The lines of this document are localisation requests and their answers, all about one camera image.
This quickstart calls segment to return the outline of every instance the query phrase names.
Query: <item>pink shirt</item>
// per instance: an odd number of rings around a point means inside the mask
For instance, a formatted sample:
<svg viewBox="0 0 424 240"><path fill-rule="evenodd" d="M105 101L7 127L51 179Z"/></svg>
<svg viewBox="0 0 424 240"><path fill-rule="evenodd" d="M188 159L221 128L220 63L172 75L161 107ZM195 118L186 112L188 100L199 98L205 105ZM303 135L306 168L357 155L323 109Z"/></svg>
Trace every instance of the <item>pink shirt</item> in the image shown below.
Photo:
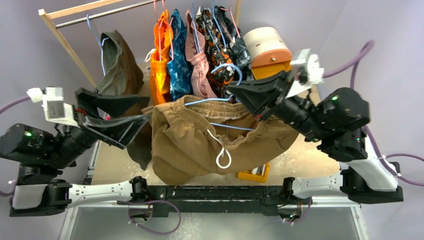
<svg viewBox="0 0 424 240"><path fill-rule="evenodd" d="M209 85L206 74L209 71L209 64L204 52L205 36L197 31L199 39L200 52L196 51L195 36L192 17L190 11L186 13L187 18L187 38L185 39L185 58L193 65L193 73L191 75L191 85L193 87L193 95L203 99L217 98Z"/></svg>

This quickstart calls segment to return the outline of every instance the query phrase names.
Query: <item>orange shirt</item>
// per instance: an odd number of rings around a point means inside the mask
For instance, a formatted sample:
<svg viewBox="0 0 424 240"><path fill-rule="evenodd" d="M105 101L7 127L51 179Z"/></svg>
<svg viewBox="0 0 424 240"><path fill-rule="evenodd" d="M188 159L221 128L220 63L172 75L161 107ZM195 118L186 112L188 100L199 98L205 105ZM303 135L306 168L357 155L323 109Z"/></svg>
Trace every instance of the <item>orange shirt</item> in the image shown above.
<svg viewBox="0 0 424 240"><path fill-rule="evenodd" d="M155 106L171 102L171 81L167 74L167 63L171 60L170 48L174 33L168 22L169 17L168 10L162 12L153 29L156 51L150 60L150 91Z"/></svg>

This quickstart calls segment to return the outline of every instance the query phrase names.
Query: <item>blue patterned shirt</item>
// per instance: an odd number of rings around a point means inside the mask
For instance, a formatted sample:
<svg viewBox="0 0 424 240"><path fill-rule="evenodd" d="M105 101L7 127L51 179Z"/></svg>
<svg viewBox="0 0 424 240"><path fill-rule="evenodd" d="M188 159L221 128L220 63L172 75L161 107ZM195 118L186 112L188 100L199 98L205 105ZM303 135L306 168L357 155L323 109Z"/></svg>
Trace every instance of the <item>blue patterned shirt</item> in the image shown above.
<svg viewBox="0 0 424 240"><path fill-rule="evenodd" d="M176 101L184 95L192 95L192 65L186 61L186 37L187 29L184 25L180 12L175 9L171 15L173 17L171 27L173 31L173 59L167 63L167 70L170 76L171 100Z"/></svg>

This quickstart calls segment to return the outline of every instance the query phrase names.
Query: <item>tan shorts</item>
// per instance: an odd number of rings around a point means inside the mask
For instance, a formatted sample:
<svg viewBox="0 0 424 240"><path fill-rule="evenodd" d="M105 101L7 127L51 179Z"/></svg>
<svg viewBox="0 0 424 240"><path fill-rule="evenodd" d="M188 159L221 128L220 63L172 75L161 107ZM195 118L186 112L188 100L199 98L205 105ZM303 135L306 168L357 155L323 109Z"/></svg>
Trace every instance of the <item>tan shorts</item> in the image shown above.
<svg viewBox="0 0 424 240"><path fill-rule="evenodd" d="M192 177L209 173L224 175L254 169L285 152L298 136L297 131L274 116L257 122L241 103L209 101L184 105L198 100L201 98L186 95L153 109L153 171L168 185L182 185ZM211 122L254 130L213 126ZM226 169L216 164L223 147L232 158ZM227 165L228 156L225 154L219 162Z"/></svg>

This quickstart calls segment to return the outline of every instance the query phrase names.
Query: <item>fabric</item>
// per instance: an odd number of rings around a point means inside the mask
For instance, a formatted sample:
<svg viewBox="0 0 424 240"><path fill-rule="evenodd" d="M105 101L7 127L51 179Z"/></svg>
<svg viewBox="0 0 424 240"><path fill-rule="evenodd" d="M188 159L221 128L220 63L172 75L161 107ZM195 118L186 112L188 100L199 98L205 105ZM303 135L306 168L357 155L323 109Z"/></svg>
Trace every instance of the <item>fabric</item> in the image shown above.
<svg viewBox="0 0 424 240"><path fill-rule="evenodd" d="M185 106L198 100L199 97L185 95L153 109L152 168L168 185L182 185L209 173L224 175L252 170L286 151L298 136L297 131L274 116L257 122L241 103L208 101ZM215 128L210 122L254 130ZM232 158L226 169L216 164L223 147ZM227 155L219 159L222 166L228 162Z"/></svg>
<svg viewBox="0 0 424 240"><path fill-rule="evenodd" d="M104 32L103 65L106 75L97 85L99 94L112 96L138 95L142 97L143 72L136 63L130 47L121 34ZM141 115L147 107L140 101L129 108L121 117ZM152 159L152 127L146 124L126 148L131 159L145 170Z"/></svg>
<svg viewBox="0 0 424 240"><path fill-rule="evenodd" d="M184 95L193 94L192 66L186 61L186 38L187 29L184 25L180 12L175 9L171 15L173 32L173 53L169 51L171 61L167 64L170 76L170 97L176 101Z"/></svg>
<svg viewBox="0 0 424 240"><path fill-rule="evenodd" d="M98 83L99 94L121 96L137 94L143 85L143 72L121 34L114 30L101 34L106 75Z"/></svg>
<svg viewBox="0 0 424 240"><path fill-rule="evenodd" d="M171 60L170 48L174 33L168 23L169 17L168 10L162 12L153 29L156 48L150 59L150 91L153 105L171 101L171 78L167 73L167 63Z"/></svg>
<svg viewBox="0 0 424 240"><path fill-rule="evenodd" d="M222 34L228 44L228 48L231 50L229 52L229 56L234 65L240 68L243 81L255 80L252 72L251 54L245 44L245 40L238 36L233 20L228 18L226 16L226 11L221 8L223 7L215 6L215 14L222 29ZM243 36L240 28L237 29L240 36ZM234 78L236 80L239 78L239 74L237 72L234 73Z"/></svg>
<svg viewBox="0 0 424 240"><path fill-rule="evenodd" d="M196 15L196 22L199 32L204 35L206 40L205 54L210 70L214 70L221 64L233 63L230 58L229 49L225 48L221 33L216 25L214 25L212 13L208 9L200 7ZM219 98L224 98L227 96L225 86L233 80L234 70L232 67L223 67L214 73L208 71L206 78L213 92Z"/></svg>
<svg viewBox="0 0 424 240"><path fill-rule="evenodd" d="M217 95L211 88L206 74L209 71L209 63L206 59L204 52L205 49L205 37L199 31L197 31L197 37L200 44L200 52L197 53L196 44L195 44L195 29L192 24L192 18L190 11L187 11L187 38L185 40L185 57L187 61L193 66L193 71L191 75L191 86L193 87L193 95L203 99L217 98Z"/></svg>

